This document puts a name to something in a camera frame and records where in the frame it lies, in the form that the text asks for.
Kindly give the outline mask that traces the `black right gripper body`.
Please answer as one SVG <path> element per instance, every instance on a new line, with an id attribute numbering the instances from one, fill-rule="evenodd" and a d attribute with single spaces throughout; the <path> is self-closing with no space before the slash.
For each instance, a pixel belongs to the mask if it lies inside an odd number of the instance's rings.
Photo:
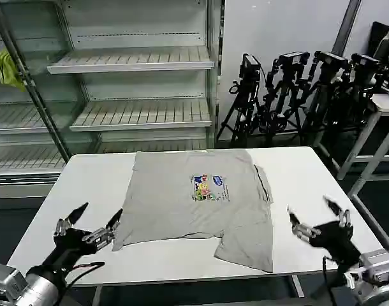
<path id="1" fill-rule="evenodd" d="M 352 226 L 339 226 L 339 221 L 327 222 L 313 227 L 320 231 L 309 239 L 309 244 L 316 248 L 326 249 L 338 265 L 355 265 L 361 253 L 352 243 Z"/>

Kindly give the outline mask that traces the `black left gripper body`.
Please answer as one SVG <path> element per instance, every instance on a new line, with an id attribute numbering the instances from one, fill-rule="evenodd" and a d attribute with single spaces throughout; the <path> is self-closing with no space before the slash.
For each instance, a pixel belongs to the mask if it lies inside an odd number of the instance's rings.
<path id="1" fill-rule="evenodd" d="M 55 248 L 44 260 L 43 266 L 73 268 L 81 257 L 95 254 L 98 251 L 96 245 L 83 240 L 90 234 L 90 231 L 71 228 L 64 235 L 54 237 Z"/>

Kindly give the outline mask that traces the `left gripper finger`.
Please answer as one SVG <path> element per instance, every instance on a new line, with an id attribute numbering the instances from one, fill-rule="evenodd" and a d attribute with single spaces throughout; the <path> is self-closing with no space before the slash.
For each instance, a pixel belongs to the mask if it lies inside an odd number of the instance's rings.
<path id="1" fill-rule="evenodd" d="M 82 237 L 83 243 L 92 247 L 94 250 L 101 250 L 110 244 L 115 238 L 116 229 L 120 225 L 122 212 L 123 209 L 121 208 L 112 216 L 104 228 L 97 229 L 96 231 Z"/>
<path id="2" fill-rule="evenodd" d="M 64 236 L 66 232 L 81 218 L 88 204 L 88 202 L 84 203 L 80 207 L 74 209 L 66 218 L 59 219 L 55 227 L 54 237 Z"/>

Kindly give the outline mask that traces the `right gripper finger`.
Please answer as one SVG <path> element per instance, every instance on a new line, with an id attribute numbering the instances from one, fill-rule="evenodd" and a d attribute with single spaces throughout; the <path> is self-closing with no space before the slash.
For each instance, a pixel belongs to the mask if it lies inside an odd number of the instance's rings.
<path id="1" fill-rule="evenodd" d="M 290 207 L 287 208 L 287 212 L 290 218 L 292 233 L 300 240 L 309 244 L 310 239 L 315 237 L 314 230 L 311 227 L 301 223 Z"/>
<path id="2" fill-rule="evenodd" d="M 338 218 L 337 221 L 332 221 L 324 224 L 326 229 L 353 229 L 351 223 L 351 212 L 349 209 L 342 209 L 334 200 L 330 199 L 327 196 L 323 197 L 328 208 L 333 212 L 333 214 Z"/>

